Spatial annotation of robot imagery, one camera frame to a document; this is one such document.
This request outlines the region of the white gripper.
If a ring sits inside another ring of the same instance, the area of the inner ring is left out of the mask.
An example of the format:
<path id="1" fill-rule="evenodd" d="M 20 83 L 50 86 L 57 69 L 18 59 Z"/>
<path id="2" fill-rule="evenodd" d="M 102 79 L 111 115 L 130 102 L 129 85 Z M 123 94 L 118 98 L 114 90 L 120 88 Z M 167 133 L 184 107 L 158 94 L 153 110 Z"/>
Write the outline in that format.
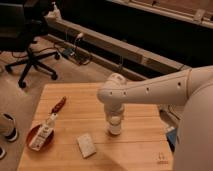
<path id="1" fill-rule="evenodd" d="M 104 112 L 106 121 L 109 122 L 112 117 L 119 117 L 121 120 L 124 119 L 124 110 L 125 107 L 123 104 L 119 104 L 117 106 L 105 105 Z"/>

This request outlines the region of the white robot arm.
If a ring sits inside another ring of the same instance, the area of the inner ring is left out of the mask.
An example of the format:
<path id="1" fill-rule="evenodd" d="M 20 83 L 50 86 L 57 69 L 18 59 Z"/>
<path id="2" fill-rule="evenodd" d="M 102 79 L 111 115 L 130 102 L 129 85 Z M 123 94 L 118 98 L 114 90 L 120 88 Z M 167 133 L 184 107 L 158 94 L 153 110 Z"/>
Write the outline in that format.
<path id="1" fill-rule="evenodd" d="M 213 65 L 137 82 L 114 73 L 97 98 L 107 120 L 122 116 L 126 104 L 181 106 L 173 171 L 213 171 Z"/>

